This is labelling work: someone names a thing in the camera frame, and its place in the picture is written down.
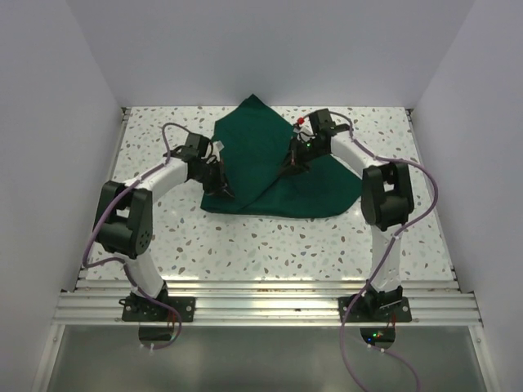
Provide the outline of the green surgical cloth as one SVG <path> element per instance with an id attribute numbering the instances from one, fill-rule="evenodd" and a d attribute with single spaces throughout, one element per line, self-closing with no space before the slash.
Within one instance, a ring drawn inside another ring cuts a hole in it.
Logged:
<path id="1" fill-rule="evenodd" d="M 327 218 L 348 210 L 361 195 L 361 180 L 332 155 L 311 162 L 309 171 L 280 176 L 293 127 L 258 97 L 251 95 L 216 121 L 213 139 L 233 198 L 203 196 L 206 212 Z"/>

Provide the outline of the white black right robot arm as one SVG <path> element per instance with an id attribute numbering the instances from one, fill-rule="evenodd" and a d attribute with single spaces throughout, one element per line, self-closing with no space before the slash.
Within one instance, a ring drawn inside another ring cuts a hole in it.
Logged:
<path id="1" fill-rule="evenodd" d="M 301 174 L 309 169 L 309 162 L 329 154 L 360 177 L 360 210 L 372 235 L 371 275 L 351 312 L 365 312 L 373 320 L 383 320 L 401 303 L 403 296 L 399 229 L 413 212 L 409 168 L 405 163 L 378 158 L 353 136 L 321 131 L 293 136 L 279 173 Z"/>

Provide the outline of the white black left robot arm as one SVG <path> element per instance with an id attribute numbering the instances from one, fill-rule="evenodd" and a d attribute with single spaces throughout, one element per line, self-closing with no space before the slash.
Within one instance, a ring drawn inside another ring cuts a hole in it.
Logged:
<path id="1" fill-rule="evenodd" d="M 153 237 L 153 206 L 168 192 L 187 181 L 199 182 L 207 195 L 232 199 L 222 160 L 169 158 L 140 175 L 101 190 L 89 245 L 99 243 L 111 257 L 86 268 L 115 261 L 123 266 L 135 295 L 143 297 L 141 311 L 151 320 L 164 319 L 170 301 L 161 295 L 165 282 L 154 265 L 149 246 Z"/>

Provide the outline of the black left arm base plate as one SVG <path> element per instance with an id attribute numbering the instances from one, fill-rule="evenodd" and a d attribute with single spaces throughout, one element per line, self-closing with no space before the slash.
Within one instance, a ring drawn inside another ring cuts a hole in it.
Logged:
<path id="1" fill-rule="evenodd" d="M 121 319 L 124 322 L 152 323 L 172 321 L 172 312 L 164 306 L 155 305 L 139 296 L 128 296 L 118 303 L 123 307 Z M 167 306 L 178 312 L 176 321 L 191 323 L 194 319 L 196 300 L 191 296 L 169 297 L 163 300 Z"/>

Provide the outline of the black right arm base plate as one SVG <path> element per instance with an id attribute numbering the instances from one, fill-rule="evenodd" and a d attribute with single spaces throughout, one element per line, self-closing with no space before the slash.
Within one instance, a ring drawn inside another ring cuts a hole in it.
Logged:
<path id="1" fill-rule="evenodd" d="M 409 300 L 403 297 L 401 301 L 379 307 L 367 305 L 364 298 L 359 298 L 351 307 L 347 316 L 345 313 L 354 296 L 344 296 L 337 299 L 338 313 L 341 321 L 346 323 L 410 323 L 413 321 Z"/>

